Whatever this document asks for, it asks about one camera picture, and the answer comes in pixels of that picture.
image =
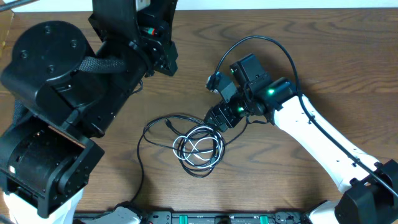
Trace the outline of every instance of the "white cable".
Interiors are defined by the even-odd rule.
[[[173,145],[172,145],[172,147],[174,148],[175,143],[176,143],[180,138],[183,138],[183,139],[184,139],[183,141],[186,141],[186,140],[188,139],[188,142],[192,145],[192,149],[191,149],[190,152],[194,152],[194,151],[199,151],[199,150],[197,149],[197,145],[199,144],[199,142],[201,142],[201,141],[203,141],[203,140],[207,140],[207,139],[215,140],[215,141],[217,142],[216,149],[218,150],[218,156],[217,156],[216,161],[214,161],[213,163],[211,163],[210,165],[205,166],[205,167],[197,167],[198,169],[206,169],[206,168],[209,168],[209,167],[213,166],[214,164],[216,164],[216,163],[220,160],[220,157],[221,157],[222,152],[223,152],[223,141],[222,141],[221,134],[220,134],[218,131],[216,131],[216,133],[217,133],[218,136],[201,138],[201,139],[199,139],[195,144],[190,140],[190,136],[194,135],[197,131],[199,131],[200,129],[203,129],[203,128],[205,128],[205,129],[207,129],[207,130],[210,130],[210,131],[214,131],[214,129],[212,129],[211,127],[208,127],[208,126],[199,126],[199,127],[195,128],[194,130],[192,130],[191,132],[189,132],[186,136],[179,136],[179,137],[177,137],[177,138],[174,140]],[[178,159],[180,159],[180,160],[182,160],[182,161],[186,161],[186,162],[189,163],[191,166],[195,166],[195,163],[193,163],[193,162],[189,159],[189,157],[190,157],[191,155],[194,155],[196,158],[198,158],[198,159],[200,159],[200,160],[202,160],[202,161],[209,161],[210,159],[204,159],[204,158],[202,158],[202,156],[200,156],[200,155],[198,155],[198,154],[201,154],[201,153],[206,154],[206,153],[213,152],[212,150],[210,150],[210,151],[205,151],[205,152],[199,152],[198,154],[192,154],[192,153],[190,153],[189,155],[186,155],[186,153],[185,153],[186,151],[185,151],[185,150],[186,150],[186,149],[185,149],[185,146],[184,146],[183,149],[182,149],[184,158],[181,158],[180,156],[178,156],[177,153],[176,153],[176,150],[173,150],[173,153],[174,153],[174,155],[175,155]]]

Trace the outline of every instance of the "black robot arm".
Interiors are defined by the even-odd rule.
[[[97,53],[80,29],[61,21],[31,27],[14,46],[1,83],[21,113],[0,138],[0,185],[41,217],[88,184],[104,154],[90,138],[105,135],[141,79],[177,71],[177,1],[145,2],[93,0]]]

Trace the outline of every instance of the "wooden tabletop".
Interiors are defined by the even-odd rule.
[[[79,27],[94,50],[101,42],[89,25],[89,12],[16,14],[3,69],[17,38],[43,21]],[[359,148],[380,161],[398,158],[398,10],[305,9],[255,11],[177,11],[173,40],[178,49],[174,77],[156,73],[131,97],[102,139],[106,154],[90,175],[79,211],[104,211],[135,194],[141,172],[136,145],[146,122],[165,114],[204,118],[220,100],[205,82],[225,51],[253,34],[280,41],[292,55],[305,94],[318,111]],[[274,77],[293,79],[290,65],[274,45],[251,40],[226,59],[222,71],[254,53]],[[0,86],[0,132],[11,122],[13,96]],[[240,132],[244,122],[224,134]],[[187,130],[191,124],[177,124]],[[171,144],[164,125],[149,137]],[[214,172],[196,179],[184,172],[169,149],[141,147],[146,177],[136,200],[145,209],[175,211],[306,210],[341,197],[331,178],[292,137],[272,125],[252,124],[227,147]]]

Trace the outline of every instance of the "wood grain surface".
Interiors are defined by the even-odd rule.
[[[61,20],[79,27],[94,50],[101,42],[88,12],[16,14],[0,68],[29,27]],[[204,118],[220,97],[205,88],[224,52],[247,35],[280,41],[295,60],[305,94],[318,111],[358,147],[382,162],[398,159],[398,10],[306,9],[258,11],[177,11],[173,40],[178,72],[156,73],[144,91],[131,97],[102,139],[106,154],[90,176],[79,211],[104,211],[130,200],[139,186],[136,144],[146,122],[165,114]],[[293,78],[290,65],[274,45],[252,40],[226,59],[228,65],[255,53],[276,79]],[[11,122],[13,96],[0,86],[0,132]],[[188,129],[192,125],[178,123]],[[229,140],[243,122],[229,130]],[[149,137],[171,144],[164,125]],[[144,142],[141,208],[176,211],[306,210],[322,200],[341,197],[322,167],[292,137],[271,125],[252,124],[227,147],[222,163],[205,179],[186,174],[168,149]]]

